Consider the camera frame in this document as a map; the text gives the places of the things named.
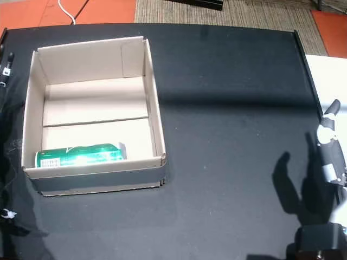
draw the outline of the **black tabletop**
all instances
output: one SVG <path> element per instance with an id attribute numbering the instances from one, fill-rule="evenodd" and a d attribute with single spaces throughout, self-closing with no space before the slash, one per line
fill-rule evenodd
<path id="1" fill-rule="evenodd" d="M 169 176 L 161 188 L 45 198 L 20 170 L 33 50 L 143 35 L 150 41 Z M 12 118 L 3 139 L 3 254 L 22 259 L 283 259 L 324 221 L 316 103 L 294 33 L 205 25 L 10 30 Z"/>

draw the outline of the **green can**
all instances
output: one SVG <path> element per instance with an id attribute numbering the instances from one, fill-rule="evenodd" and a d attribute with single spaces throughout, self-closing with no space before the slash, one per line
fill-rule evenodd
<path id="1" fill-rule="evenodd" d="M 64 165 L 87 165 L 126 159 L 123 144 L 77 146 L 36 152 L 35 167 L 59 167 Z"/>

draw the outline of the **can lid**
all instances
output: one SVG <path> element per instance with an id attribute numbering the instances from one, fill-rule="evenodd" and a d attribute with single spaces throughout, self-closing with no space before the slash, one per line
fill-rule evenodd
<path id="1" fill-rule="evenodd" d="M 35 154 L 35 168 L 37 168 L 37 154 L 38 154 L 38 152 L 36 152 L 36 154 Z"/>

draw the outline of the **orange floor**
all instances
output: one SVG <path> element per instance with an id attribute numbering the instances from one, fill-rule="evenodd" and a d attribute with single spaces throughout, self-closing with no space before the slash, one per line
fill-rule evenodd
<path id="1" fill-rule="evenodd" d="M 136 0 L 61 0 L 73 16 L 82 9 L 77 24 L 133 23 Z M 24 0 L 0 4 L 0 34 L 8 29 L 70 24 L 70 18 L 59 8 L 57 0 Z"/>
<path id="2" fill-rule="evenodd" d="M 347 16 L 312 11 L 329 56 L 347 58 Z"/>

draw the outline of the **cardboard box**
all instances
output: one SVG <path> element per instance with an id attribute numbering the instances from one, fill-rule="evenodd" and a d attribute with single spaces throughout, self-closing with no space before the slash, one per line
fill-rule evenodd
<path id="1" fill-rule="evenodd" d="M 122 142 L 127 159 L 35 168 L 41 150 Z M 38 48 L 25 104 L 22 168 L 45 196 L 160 186 L 166 152 L 148 40 Z"/>

